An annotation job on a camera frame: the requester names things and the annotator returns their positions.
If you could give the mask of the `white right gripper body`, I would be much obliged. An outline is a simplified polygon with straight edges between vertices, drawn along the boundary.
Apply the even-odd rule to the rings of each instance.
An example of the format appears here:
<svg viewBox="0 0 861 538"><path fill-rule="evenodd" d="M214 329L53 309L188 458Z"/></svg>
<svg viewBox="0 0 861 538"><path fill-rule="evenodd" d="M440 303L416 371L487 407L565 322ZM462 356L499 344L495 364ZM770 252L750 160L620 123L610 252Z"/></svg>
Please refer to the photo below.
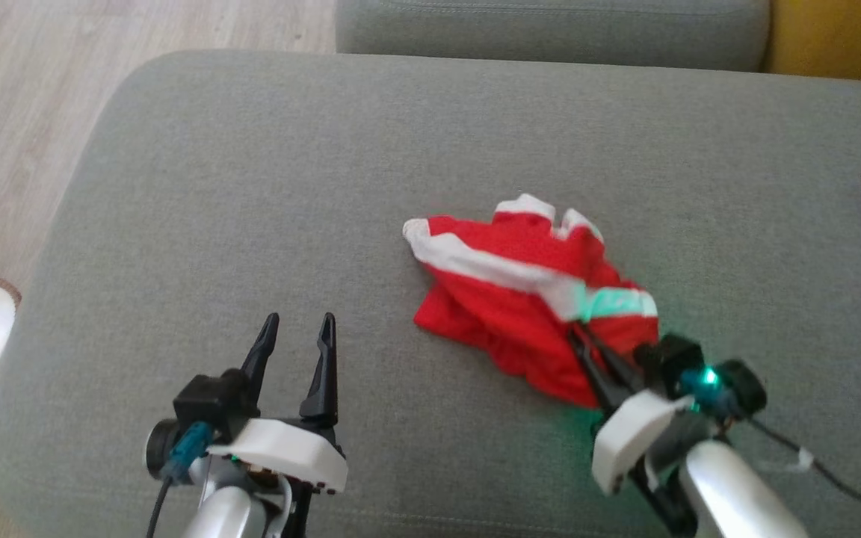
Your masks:
<svg viewBox="0 0 861 538"><path fill-rule="evenodd" d="M595 435L591 472L602 494L617 494L622 480L638 463L643 463L644 487L655 491L659 479L655 467L648 462L650 446L677 415L690 411L693 405L693 396L669 401L650 389L637 392L619 405Z"/></svg>

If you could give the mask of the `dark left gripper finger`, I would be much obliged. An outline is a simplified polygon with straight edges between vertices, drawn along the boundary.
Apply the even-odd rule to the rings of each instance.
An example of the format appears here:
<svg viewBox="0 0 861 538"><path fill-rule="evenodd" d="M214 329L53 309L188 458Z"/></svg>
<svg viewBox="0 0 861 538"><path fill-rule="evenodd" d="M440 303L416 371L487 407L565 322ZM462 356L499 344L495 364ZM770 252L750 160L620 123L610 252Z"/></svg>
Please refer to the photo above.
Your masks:
<svg viewBox="0 0 861 538"><path fill-rule="evenodd" d="M339 418L337 320L332 312L322 319L317 340L320 357L308 394L300 405L300 418L311 424L337 424Z"/></svg>
<svg viewBox="0 0 861 538"><path fill-rule="evenodd" d="M246 401L259 400L268 360L276 347L279 326L280 315L276 312L269 314L242 364L241 371L247 381Z"/></svg>

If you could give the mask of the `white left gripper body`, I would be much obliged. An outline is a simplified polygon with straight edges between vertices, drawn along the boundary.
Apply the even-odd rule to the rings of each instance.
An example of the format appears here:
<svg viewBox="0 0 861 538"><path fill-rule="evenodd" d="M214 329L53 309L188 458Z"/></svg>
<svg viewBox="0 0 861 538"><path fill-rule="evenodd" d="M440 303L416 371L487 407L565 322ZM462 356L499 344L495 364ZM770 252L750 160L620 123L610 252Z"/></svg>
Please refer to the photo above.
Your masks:
<svg viewBox="0 0 861 538"><path fill-rule="evenodd" d="M283 420L252 418L232 442L209 446L209 455L234 456L324 492L342 493L348 483L348 461L334 444Z"/></svg>

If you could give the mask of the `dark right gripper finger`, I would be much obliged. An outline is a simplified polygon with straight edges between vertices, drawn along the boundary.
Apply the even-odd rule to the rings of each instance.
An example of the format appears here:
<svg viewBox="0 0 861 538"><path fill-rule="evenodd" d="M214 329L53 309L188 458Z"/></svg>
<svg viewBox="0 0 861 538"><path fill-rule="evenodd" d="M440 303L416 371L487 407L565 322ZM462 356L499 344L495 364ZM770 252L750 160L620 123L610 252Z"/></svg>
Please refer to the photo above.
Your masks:
<svg viewBox="0 0 861 538"><path fill-rule="evenodd" d="M568 340L601 411L616 411L629 399L629 363L581 321L571 324Z"/></svg>
<svg viewBox="0 0 861 538"><path fill-rule="evenodd" d="M598 395L631 395L646 387L639 368L613 350L589 326L583 326L583 369Z"/></svg>

